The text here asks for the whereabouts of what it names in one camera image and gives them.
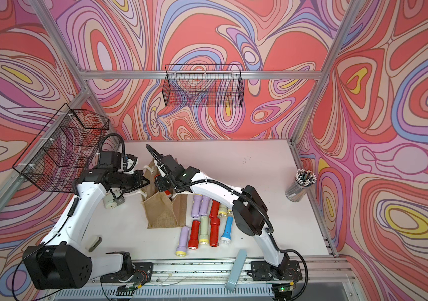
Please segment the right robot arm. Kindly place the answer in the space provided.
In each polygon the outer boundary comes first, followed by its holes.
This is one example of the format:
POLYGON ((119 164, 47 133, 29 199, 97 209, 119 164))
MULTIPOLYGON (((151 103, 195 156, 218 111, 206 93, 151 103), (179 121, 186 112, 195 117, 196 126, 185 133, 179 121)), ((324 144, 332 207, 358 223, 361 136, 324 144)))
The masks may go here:
POLYGON ((201 194, 231 209, 237 228, 254 238, 264 256, 263 261, 254 262, 249 277, 255 281, 309 280, 308 266, 303 256, 296 250, 282 250, 277 245, 267 207, 253 186, 238 188, 227 185, 192 166, 184 168, 173 156, 164 156, 149 144, 146 149, 160 172, 160 177, 155 180, 160 191, 201 194))

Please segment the burlap tote bag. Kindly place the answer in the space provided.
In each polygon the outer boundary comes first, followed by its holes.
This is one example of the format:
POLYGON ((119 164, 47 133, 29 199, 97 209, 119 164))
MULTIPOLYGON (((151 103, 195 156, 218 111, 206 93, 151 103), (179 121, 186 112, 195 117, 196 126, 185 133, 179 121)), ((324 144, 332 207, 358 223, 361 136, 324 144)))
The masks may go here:
POLYGON ((137 199, 144 209, 147 229, 177 228, 186 226, 188 197, 175 194, 168 197, 155 186, 155 177, 160 174, 154 160, 144 166, 144 177, 150 184, 133 193, 126 193, 127 199, 137 199))

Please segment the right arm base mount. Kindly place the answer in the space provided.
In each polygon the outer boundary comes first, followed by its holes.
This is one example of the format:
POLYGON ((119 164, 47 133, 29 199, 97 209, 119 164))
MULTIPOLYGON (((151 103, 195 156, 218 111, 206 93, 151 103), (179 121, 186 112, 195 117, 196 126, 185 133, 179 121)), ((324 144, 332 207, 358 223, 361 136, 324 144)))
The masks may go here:
POLYGON ((254 281, 290 281, 297 283, 303 279, 303 274, 297 260, 284 260, 280 267, 275 267, 266 261, 253 261, 250 263, 248 276, 254 281))

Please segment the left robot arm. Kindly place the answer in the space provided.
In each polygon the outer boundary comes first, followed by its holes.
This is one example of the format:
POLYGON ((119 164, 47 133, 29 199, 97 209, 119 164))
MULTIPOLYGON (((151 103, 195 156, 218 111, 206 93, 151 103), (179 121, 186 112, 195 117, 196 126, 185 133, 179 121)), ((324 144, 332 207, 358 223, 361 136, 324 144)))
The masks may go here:
POLYGON ((56 225, 38 246, 28 247, 22 255, 22 262, 38 290, 82 288, 88 281, 105 275, 122 282, 134 275, 129 252, 91 257, 81 245, 98 204, 108 194, 117 189, 123 197, 150 183, 143 171, 135 168, 137 157, 126 153, 125 142, 119 134, 107 134, 99 147, 97 164, 74 179, 74 195, 56 225), (106 140, 114 136, 119 139, 121 151, 103 150, 106 140))

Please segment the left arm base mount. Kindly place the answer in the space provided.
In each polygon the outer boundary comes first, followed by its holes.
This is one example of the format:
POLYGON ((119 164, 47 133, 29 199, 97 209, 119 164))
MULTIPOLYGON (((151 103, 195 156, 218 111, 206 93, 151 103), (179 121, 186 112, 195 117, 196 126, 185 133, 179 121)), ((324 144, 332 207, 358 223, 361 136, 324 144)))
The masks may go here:
POLYGON ((133 262, 131 267, 127 267, 120 272, 103 275, 100 282, 145 284, 151 281, 153 267, 153 262, 133 262))

